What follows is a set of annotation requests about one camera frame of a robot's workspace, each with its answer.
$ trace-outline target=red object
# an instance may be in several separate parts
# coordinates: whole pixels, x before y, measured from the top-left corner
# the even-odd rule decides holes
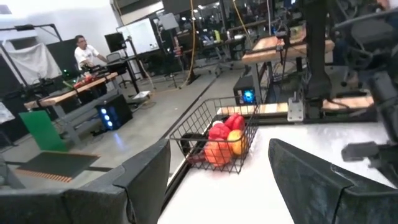
[[[230,130],[244,130],[244,118],[240,114],[232,114],[224,122],[225,126],[229,127]]]
[[[226,140],[228,138],[229,133],[231,130],[225,124],[215,124],[209,130],[209,138],[210,140],[215,140],[217,138],[221,138]]]
[[[223,166],[231,162],[232,152],[229,150],[227,142],[208,142],[205,146],[205,158],[213,166]]]

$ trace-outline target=white tabletop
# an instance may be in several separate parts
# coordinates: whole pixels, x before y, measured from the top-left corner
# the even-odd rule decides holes
[[[395,188],[369,161],[343,162],[351,142],[385,143],[381,124],[312,124],[260,127],[240,174],[191,169],[159,218],[159,224],[293,223],[268,159],[279,138],[356,174]]]

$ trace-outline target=bell pepper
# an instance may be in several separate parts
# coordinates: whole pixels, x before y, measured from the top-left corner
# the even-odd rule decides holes
[[[230,130],[244,130],[244,118],[240,114],[232,114],[225,121],[225,126],[229,127]]]
[[[214,139],[227,139],[229,133],[231,132],[231,130],[229,129],[229,127],[227,127],[225,124],[222,123],[218,123],[215,124],[212,128],[210,128],[209,130],[209,140],[214,140]]]

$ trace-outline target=green panel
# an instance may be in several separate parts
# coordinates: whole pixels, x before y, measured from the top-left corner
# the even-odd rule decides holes
[[[19,113],[19,116],[41,150],[68,151],[45,111]]]

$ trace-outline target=computer tower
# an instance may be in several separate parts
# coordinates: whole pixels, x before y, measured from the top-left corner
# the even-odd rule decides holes
[[[109,50],[115,52],[126,48],[126,42],[122,33],[114,33],[105,35],[106,43],[108,44]]]
[[[117,130],[132,119],[131,110],[122,94],[103,101],[96,109],[108,130]]]
[[[252,105],[256,102],[253,77],[251,75],[240,77],[236,82],[233,91],[236,105]]]

